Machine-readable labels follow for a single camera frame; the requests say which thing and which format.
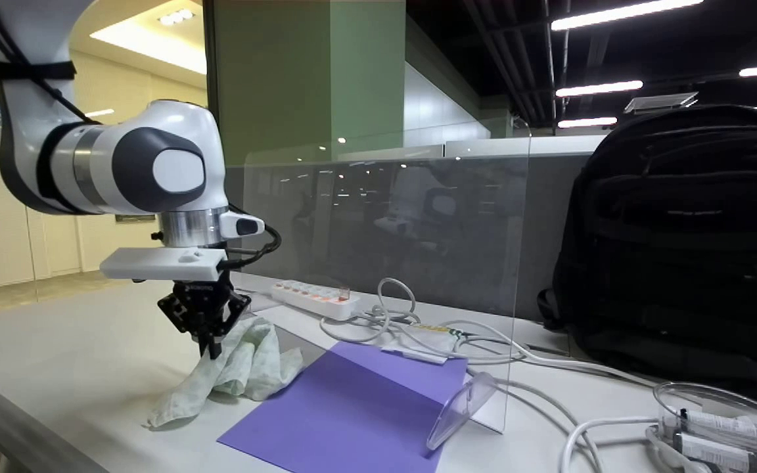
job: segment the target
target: green pillar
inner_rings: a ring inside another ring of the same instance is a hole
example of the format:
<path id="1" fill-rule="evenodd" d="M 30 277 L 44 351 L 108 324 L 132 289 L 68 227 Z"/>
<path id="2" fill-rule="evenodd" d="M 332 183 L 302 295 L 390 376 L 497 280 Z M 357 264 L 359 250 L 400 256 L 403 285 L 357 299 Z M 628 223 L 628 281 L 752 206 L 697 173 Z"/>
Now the green pillar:
<path id="1" fill-rule="evenodd" d="M 405 0 L 210 0 L 229 167 L 400 147 Z"/>

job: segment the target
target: power strip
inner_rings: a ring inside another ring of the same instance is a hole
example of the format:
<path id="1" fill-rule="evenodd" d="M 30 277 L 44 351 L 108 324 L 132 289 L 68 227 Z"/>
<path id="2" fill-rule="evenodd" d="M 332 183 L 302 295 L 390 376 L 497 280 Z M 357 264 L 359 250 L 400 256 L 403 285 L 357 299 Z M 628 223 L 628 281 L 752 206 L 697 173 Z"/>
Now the power strip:
<path id="1" fill-rule="evenodd" d="M 302 281 L 277 281 L 270 288 L 270 297 L 332 322 L 346 322 L 359 299 L 359 295 L 346 289 L 329 289 Z"/>

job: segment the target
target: black cable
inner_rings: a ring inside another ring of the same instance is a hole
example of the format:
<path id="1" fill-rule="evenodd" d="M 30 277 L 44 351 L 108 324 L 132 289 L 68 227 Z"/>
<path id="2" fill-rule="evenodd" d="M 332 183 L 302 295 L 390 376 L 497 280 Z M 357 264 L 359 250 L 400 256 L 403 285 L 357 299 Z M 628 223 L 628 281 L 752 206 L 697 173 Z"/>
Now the black cable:
<path id="1" fill-rule="evenodd" d="M 263 260 L 265 256 L 277 253 L 282 248 L 282 234 L 265 223 L 265 234 L 270 236 L 270 243 L 265 243 L 261 250 L 229 250 L 229 253 L 240 253 L 248 259 L 240 260 L 229 260 L 227 269 L 229 272 L 242 272 L 245 265 L 252 265 L 258 260 Z"/>
<path id="2" fill-rule="evenodd" d="M 97 125 L 91 121 L 82 108 L 76 108 L 72 101 L 64 98 L 61 91 L 49 88 L 44 79 L 40 79 L 35 73 L 35 66 L 30 64 L 30 58 L 18 50 L 18 45 L 14 43 L 10 31 L 6 29 L 6 21 L 0 16 L 0 52 L 20 66 L 27 71 L 27 77 L 41 91 L 47 92 L 55 104 L 61 104 L 66 110 L 72 110 L 76 119 L 82 119 L 85 125 Z"/>

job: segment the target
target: black backpack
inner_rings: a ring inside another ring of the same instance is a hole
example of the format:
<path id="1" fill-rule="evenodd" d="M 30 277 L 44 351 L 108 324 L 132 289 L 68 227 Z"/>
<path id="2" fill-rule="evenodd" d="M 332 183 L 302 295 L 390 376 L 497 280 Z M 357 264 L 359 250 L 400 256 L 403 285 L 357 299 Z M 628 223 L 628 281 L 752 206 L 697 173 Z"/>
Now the black backpack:
<path id="1" fill-rule="evenodd" d="M 618 127 L 572 184 L 541 314 L 600 364 L 757 398 L 757 110 Z"/>

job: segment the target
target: wall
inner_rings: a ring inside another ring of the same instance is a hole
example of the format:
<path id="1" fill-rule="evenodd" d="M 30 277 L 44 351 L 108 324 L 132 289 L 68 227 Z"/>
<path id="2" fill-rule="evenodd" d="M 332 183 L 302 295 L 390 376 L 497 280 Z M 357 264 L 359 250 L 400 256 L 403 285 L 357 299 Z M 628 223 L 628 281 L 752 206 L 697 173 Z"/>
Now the wall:
<path id="1" fill-rule="evenodd" d="M 488 137 L 488 130 L 483 130 L 463 106 L 421 71 L 405 66 L 405 147 Z"/>
<path id="2" fill-rule="evenodd" d="M 403 70 L 405 0 L 332 0 L 334 156 L 403 146 Z"/>
<path id="3" fill-rule="evenodd" d="M 227 164 L 294 158 L 327 146 L 329 0 L 214 0 L 210 18 Z"/>
<path id="4" fill-rule="evenodd" d="M 204 106 L 204 92 L 157 77 L 74 56 L 76 96 L 85 110 L 112 108 L 103 121 L 136 117 L 150 101 L 178 98 Z M 0 183 L 0 288 L 97 272 L 116 248 L 152 246 L 152 223 L 116 223 L 112 217 L 40 217 L 18 206 Z"/>
<path id="5" fill-rule="evenodd" d="M 509 101 L 487 98 L 465 81 L 465 77 L 453 66 L 453 62 L 433 45 L 433 41 L 407 18 L 405 27 L 405 62 L 421 71 L 433 88 L 453 98 L 467 117 L 492 133 L 492 137 L 513 137 Z"/>

